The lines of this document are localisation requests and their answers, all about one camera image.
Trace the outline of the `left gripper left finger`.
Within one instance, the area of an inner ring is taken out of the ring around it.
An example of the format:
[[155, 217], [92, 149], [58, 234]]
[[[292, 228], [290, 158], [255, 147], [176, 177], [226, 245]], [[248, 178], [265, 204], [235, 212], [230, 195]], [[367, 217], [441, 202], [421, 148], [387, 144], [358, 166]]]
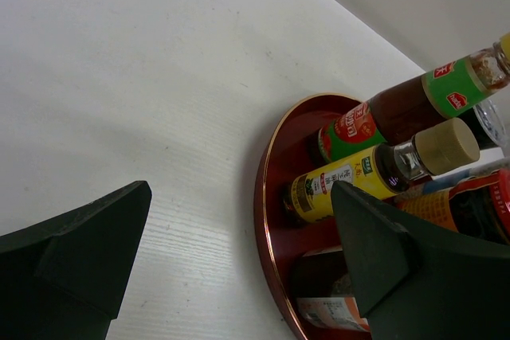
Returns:
[[151, 204], [136, 181], [1, 237], [3, 339], [104, 339], [117, 319]]

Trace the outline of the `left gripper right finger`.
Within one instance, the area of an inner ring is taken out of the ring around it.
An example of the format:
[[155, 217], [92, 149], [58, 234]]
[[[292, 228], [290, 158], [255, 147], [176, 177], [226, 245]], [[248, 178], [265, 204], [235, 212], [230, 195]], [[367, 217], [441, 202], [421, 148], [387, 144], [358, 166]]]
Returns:
[[374, 339], [507, 339], [509, 247], [405, 213], [347, 182], [331, 202]]

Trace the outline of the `silver lid spice jar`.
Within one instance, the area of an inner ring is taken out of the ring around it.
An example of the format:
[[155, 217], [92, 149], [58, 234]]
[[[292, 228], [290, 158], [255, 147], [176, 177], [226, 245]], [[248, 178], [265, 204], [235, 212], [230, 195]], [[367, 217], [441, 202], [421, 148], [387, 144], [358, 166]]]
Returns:
[[303, 254], [292, 266], [289, 283], [298, 312], [313, 326], [370, 331], [359, 313], [341, 246]]

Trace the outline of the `red lid sauce jar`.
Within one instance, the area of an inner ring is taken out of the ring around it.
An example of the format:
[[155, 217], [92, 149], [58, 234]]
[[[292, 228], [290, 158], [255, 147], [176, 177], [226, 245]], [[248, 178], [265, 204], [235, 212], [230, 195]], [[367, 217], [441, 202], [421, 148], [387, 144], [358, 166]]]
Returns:
[[398, 209], [467, 236], [509, 243], [509, 170], [397, 202]]

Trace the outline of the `small yellow label bottle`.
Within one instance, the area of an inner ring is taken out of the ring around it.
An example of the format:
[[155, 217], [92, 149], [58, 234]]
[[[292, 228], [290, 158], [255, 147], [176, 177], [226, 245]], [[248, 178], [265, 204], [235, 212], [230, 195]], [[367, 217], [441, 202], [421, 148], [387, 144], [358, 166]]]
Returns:
[[386, 200], [415, 182], [476, 162], [480, 147], [469, 126], [458, 118], [425, 129], [391, 146], [381, 143], [295, 178], [283, 194], [283, 206], [299, 225], [333, 216], [332, 187], [347, 182]]

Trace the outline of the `green label sauce bottle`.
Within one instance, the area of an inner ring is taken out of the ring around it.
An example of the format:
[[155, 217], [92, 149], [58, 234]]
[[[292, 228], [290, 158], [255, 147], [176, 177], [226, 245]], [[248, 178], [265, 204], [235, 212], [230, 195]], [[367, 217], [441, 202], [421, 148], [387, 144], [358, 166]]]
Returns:
[[509, 85], [509, 36], [381, 91], [307, 138], [317, 166], [380, 143], [396, 145], [458, 117]]

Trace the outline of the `white blue cylinder shaker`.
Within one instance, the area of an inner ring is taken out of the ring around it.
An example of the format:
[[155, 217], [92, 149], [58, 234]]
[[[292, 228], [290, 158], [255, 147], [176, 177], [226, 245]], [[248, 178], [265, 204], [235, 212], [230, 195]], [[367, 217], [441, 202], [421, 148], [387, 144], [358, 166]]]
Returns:
[[458, 172], [451, 175], [435, 178], [431, 181], [419, 185], [418, 192], [420, 195], [425, 195], [439, 190], [445, 190], [454, 187], [459, 182], [464, 180], [490, 175], [501, 169], [509, 169], [509, 157], [505, 157], [497, 161], [489, 162], [487, 164], [472, 167], [466, 170], [459, 170]]

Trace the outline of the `grey cap salt grinder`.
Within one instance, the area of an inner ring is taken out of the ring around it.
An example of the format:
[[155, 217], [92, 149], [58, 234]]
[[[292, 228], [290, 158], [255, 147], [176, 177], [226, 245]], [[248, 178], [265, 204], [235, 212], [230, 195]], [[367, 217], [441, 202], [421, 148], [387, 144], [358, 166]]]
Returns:
[[471, 109], [472, 132], [481, 150], [505, 148], [509, 137], [497, 106], [491, 100], [484, 100]]

